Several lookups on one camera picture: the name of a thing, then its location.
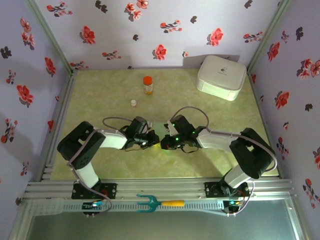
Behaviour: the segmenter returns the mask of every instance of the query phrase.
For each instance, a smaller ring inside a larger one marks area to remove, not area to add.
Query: purple wall
[[[320,1],[292,2],[252,74],[284,177],[319,239]]]
[[[24,1],[3,0],[0,11],[0,238],[5,240],[17,214],[15,200],[43,163],[48,121],[67,71]]]
[[[247,65],[280,0],[35,1],[73,68],[126,69]]]

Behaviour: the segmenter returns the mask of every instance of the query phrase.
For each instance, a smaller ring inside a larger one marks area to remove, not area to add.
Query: white box
[[[208,55],[200,67],[196,88],[204,93],[233,101],[247,76],[244,64]]]

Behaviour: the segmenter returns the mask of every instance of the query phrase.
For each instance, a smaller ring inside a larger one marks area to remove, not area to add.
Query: orange bottle
[[[145,76],[143,78],[143,88],[145,94],[152,94],[154,91],[154,86],[152,84],[152,77],[151,76]]]

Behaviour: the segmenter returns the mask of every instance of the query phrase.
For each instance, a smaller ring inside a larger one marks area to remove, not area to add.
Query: black bracket
[[[240,198],[243,197],[243,194],[245,197],[249,197],[250,195],[248,184],[246,182],[242,183],[237,189],[235,189],[232,195],[226,195],[225,193],[223,193],[222,186],[218,181],[205,182],[204,192],[207,199],[225,197]]]
[[[117,184],[116,183],[100,183],[98,185],[98,189],[95,188],[94,190],[106,195],[110,199],[115,199],[117,194]],[[88,189],[83,187],[80,183],[75,183],[73,184],[71,198],[100,200],[103,197],[98,194],[94,194],[92,191],[89,191]]]

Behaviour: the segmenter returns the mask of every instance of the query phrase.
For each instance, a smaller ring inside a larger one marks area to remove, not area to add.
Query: bottle cap
[[[143,78],[143,84],[145,85],[151,85],[152,84],[152,77],[151,76],[145,76]]]

